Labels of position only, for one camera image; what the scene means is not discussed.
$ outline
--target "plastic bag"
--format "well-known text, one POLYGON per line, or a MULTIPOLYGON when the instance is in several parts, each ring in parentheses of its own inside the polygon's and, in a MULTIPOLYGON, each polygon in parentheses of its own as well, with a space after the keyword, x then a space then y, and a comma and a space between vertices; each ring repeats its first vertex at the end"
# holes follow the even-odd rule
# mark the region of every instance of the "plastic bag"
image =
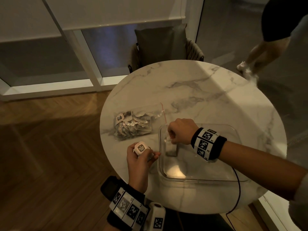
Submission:
POLYGON ((125 140, 139 135, 158 133, 161 125, 165 124, 162 104, 133 108, 129 111, 115 114, 114 135, 125 140))

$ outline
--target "clear plastic container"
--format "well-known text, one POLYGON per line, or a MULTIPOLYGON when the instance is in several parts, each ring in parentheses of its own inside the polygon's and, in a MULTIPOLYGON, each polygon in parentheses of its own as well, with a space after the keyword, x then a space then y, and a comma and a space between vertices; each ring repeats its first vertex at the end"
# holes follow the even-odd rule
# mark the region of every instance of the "clear plastic container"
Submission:
MULTIPOLYGON (((241 143, 238 133, 229 125, 222 124, 197 124, 205 129, 212 129, 226 137, 229 141, 241 143)), ((229 165, 217 160, 210 163, 195 154, 191 145, 177 145, 177 156, 165 154, 165 138, 167 125, 159 129, 159 147, 161 156, 158 160, 158 172, 164 182, 198 182, 198 183, 224 183, 237 182, 236 175, 229 165)), ((240 182, 249 179, 237 171, 240 182)))

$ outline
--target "marble tabletop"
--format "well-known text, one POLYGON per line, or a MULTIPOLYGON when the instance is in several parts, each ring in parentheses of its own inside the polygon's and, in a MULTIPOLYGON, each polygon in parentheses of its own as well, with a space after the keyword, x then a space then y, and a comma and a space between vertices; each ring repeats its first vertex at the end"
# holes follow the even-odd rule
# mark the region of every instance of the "marble tabletop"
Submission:
MULTIPOLYGON (((236 73, 206 62, 158 62, 125 77, 112 90, 102 109, 102 144, 111 165, 125 182, 128 182, 128 145, 142 140, 158 151, 158 134, 118 141, 113 136, 114 115, 157 103, 163 103, 167 123, 176 118, 191 118, 196 123, 228 124, 237 130, 243 145, 284 158, 287 155, 283 123, 271 102, 255 85, 236 73)), ((234 207, 238 198, 237 182, 174 186, 162 183, 159 177, 155 163, 150 169, 146 197, 181 212, 225 213, 234 207)), ((238 207, 253 202, 266 191, 251 180, 242 182, 238 207)))

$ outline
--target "wooden floor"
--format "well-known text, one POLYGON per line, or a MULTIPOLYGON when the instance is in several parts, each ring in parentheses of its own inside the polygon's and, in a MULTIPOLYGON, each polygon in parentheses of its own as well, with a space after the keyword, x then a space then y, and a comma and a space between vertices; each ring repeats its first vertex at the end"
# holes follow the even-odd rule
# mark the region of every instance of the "wooden floor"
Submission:
MULTIPOLYGON (((99 188, 116 175, 99 136, 108 95, 0 102, 0 230, 103 230, 99 188)), ((262 231, 248 206, 229 217, 237 231, 262 231)))

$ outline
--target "left hand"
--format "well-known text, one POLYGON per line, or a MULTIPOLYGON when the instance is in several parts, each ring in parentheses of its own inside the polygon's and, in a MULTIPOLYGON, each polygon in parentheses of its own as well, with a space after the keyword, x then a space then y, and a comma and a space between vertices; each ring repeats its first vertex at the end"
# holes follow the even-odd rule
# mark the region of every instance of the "left hand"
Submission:
POLYGON ((137 143, 133 143, 127 148, 128 184, 135 190, 144 194, 148 188, 149 168, 158 159, 160 152, 146 149, 138 157, 137 154, 133 152, 137 143))

